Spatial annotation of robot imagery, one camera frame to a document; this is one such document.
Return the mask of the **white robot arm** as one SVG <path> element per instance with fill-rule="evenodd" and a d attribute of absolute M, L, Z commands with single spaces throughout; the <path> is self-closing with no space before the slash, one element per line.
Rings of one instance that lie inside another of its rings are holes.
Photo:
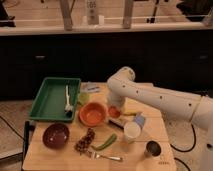
<path fill-rule="evenodd" d="M 135 72 L 122 67 L 107 80 L 110 106 L 122 108 L 125 98 L 149 105 L 207 132 L 199 171 L 213 171 L 213 98 L 135 82 Z"/>

